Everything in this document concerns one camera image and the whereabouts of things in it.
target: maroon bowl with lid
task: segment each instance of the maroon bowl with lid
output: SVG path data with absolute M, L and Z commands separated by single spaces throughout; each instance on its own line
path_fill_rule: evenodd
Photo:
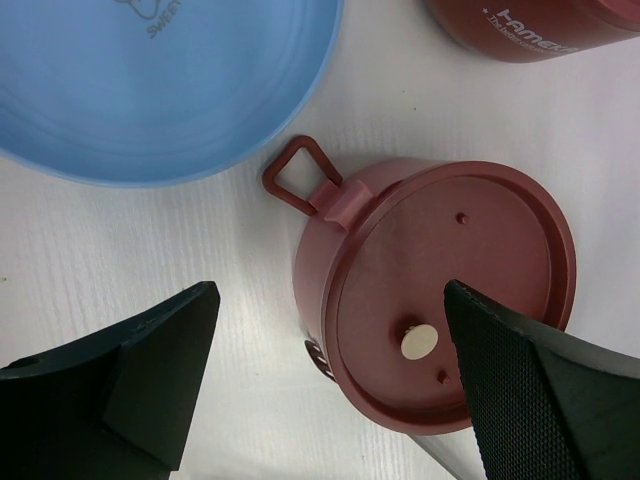
M 308 200 L 277 183 L 306 149 L 327 176 Z M 343 179 L 294 138 L 265 189 L 309 216 L 294 293 L 316 366 L 374 422 L 432 435 L 471 425 L 444 313 L 451 279 L 564 330 L 576 285 L 569 226 L 534 180 L 489 162 L 393 159 Z

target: logo on plate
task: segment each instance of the logo on plate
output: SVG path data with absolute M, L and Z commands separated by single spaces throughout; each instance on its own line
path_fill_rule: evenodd
M 114 0 L 116 3 L 129 5 L 135 14 L 143 20 L 151 22 L 147 26 L 149 38 L 154 38 L 165 30 L 173 17 L 178 13 L 178 7 L 184 0 Z

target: red handle loop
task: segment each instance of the red handle loop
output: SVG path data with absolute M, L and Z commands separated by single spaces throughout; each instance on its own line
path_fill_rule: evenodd
M 302 213 L 308 216 L 318 213 L 316 207 L 311 205 L 307 200 L 304 200 L 297 195 L 294 195 L 289 190 L 286 190 L 282 186 L 278 185 L 276 179 L 280 172 L 286 167 L 291 159 L 298 153 L 298 150 L 304 148 L 313 161 L 316 162 L 320 170 L 331 180 L 336 186 L 340 186 L 342 183 L 342 175 L 333 166 L 329 157 L 322 151 L 320 145 L 311 137 L 307 135 L 299 135 L 294 137 L 289 144 L 282 150 L 280 155 L 271 162 L 264 173 L 262 174 L 262 185 L 264 189 L 280 200 L 287 202 L 294 208 L 297 208 Z

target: cartoon drawing on plate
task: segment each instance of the cartoon drawing on plate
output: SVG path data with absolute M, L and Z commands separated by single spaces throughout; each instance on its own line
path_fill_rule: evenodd
M 117 3 L 126 3 L 133 8 L 136 14 L 145 20 L 153 20 L 158 15 L 162 0 L 115 0 Z

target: textured black surface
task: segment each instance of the textured black surface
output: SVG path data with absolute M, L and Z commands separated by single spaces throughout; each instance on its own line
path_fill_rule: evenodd
M 177 469 L 216 325 L 215 284 L 0 370 L 0 478 L 161 480 Z
M 640 479 L 640 361 L 458 282 L 445 309 L 489 479 Z

